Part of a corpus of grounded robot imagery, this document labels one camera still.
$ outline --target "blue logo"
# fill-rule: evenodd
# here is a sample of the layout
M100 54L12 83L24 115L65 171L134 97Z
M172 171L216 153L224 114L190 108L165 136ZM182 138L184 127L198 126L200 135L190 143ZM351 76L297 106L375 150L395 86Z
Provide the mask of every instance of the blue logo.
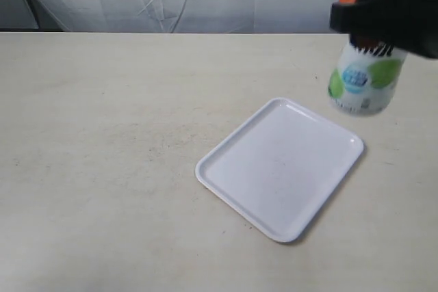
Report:
M351 64L342 73L345 89L353 94L360 94L369 84L367 69L357 64Z

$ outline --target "table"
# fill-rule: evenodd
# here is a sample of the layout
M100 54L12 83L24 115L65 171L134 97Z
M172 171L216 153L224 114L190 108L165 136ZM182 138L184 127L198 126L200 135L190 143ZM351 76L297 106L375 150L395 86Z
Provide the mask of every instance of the table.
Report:
M436 291L438 63L355 118L326 95L346 40L0 34L0 291ZM276 96L367 145L291 245L194 176Z

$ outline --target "bottle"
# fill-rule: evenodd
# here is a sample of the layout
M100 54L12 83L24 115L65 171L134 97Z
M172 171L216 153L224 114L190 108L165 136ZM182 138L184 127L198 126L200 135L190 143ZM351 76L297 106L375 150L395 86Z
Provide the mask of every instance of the bottle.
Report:
M406 56L384 42L362 48L348 42L331 75L328 95L349 114L377 114L391 101Z

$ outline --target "plastic tray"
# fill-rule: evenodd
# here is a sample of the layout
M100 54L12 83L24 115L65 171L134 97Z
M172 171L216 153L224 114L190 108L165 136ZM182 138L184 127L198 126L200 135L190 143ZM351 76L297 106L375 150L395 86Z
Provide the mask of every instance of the plastic tray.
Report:
M290 242L362 151L354 133L275 98L201 159L196 177L268 237Z

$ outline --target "white tray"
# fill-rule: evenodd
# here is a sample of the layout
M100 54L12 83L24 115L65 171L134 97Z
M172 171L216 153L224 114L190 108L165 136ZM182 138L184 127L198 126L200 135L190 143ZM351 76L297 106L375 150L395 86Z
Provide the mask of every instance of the white tray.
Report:
M201 159L196 177L268 237L290 242L362 151L355 134L275 98Z

